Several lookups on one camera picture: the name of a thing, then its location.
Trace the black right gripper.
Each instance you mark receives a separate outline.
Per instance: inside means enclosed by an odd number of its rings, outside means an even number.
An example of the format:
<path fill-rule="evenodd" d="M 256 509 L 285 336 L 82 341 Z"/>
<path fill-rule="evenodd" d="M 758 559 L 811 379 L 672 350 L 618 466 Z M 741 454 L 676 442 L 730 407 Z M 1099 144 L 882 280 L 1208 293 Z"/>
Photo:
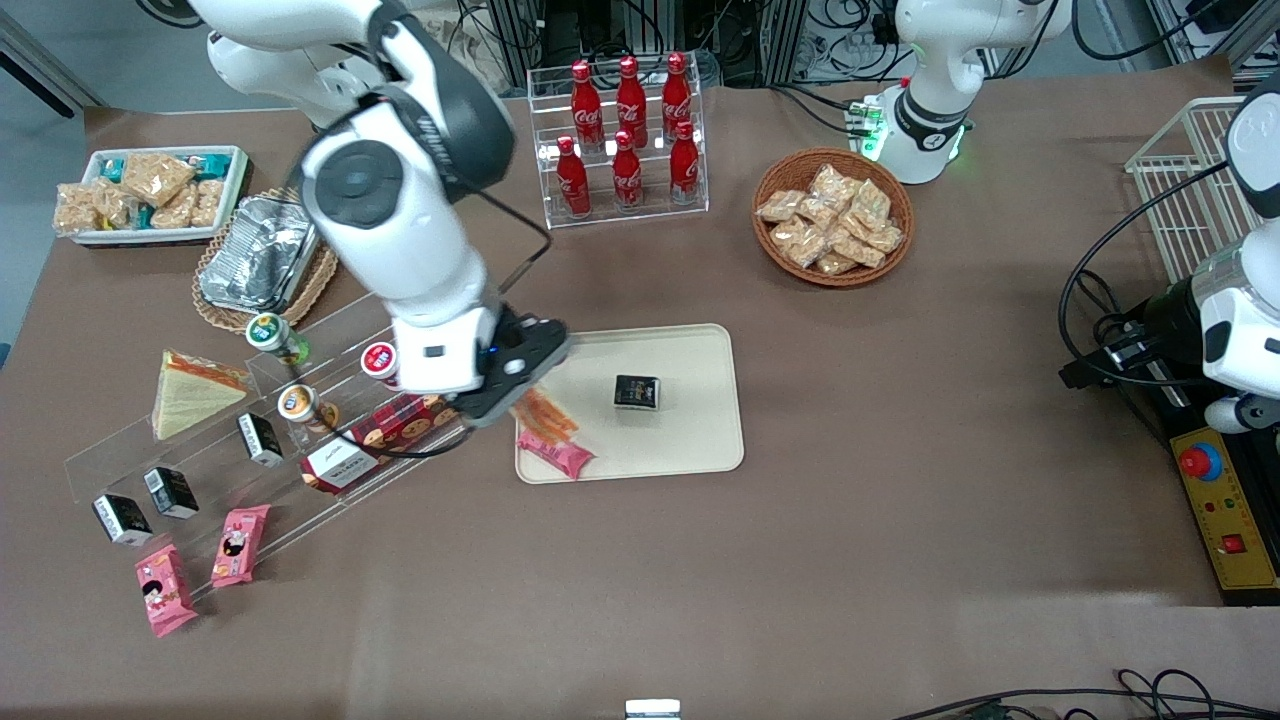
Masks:
<path fill-rule="evenodd" d="M 470 427 L 495 424 L 550 369 L 567 357 L 568 327 L 532 314 L 483 313 L 477 340 L 477 396 L 462 397 Z"/>

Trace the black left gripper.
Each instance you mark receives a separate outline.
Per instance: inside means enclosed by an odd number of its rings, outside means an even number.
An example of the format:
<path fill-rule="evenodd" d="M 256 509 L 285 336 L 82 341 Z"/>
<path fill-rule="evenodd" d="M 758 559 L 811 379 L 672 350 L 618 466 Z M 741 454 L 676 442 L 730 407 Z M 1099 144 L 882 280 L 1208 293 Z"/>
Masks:
<path fill-rule="evenodd" d="M 1102 354 L 1088 354 L 1059 369 L 1069 389 L 1116 383 L 1148 387 L 1206 386 L 1201 310 L 1193 281 L 1183 278 L 1126 313 L 1098 320 Z"/>

